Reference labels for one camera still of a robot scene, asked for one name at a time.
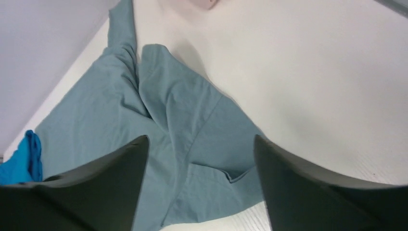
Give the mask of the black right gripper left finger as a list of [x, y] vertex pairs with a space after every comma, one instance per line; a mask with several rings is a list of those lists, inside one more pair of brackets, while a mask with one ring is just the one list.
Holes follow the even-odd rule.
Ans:
[[142, 135], [43, 182], [0, 188], [3, 231], [129, 231], [149, 154]]

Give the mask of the grey-blue t-shirt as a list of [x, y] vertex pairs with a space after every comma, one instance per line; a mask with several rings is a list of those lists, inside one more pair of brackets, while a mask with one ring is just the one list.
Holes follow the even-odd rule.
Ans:
[[110, 10], [108, 45], [36, 127], [43, 177], [147, 135], [150, 153], [133, 230], [158, 231], [242, 212], [263, 200], [259, 129], [162, 45], [137, 57], [133, 2]]

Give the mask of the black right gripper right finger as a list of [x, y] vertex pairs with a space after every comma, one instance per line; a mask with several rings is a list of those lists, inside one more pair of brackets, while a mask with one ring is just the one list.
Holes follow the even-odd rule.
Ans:
[[274, 231], [405, 231], [408, 188], [346, 176], [263, 137], [254, 156]]

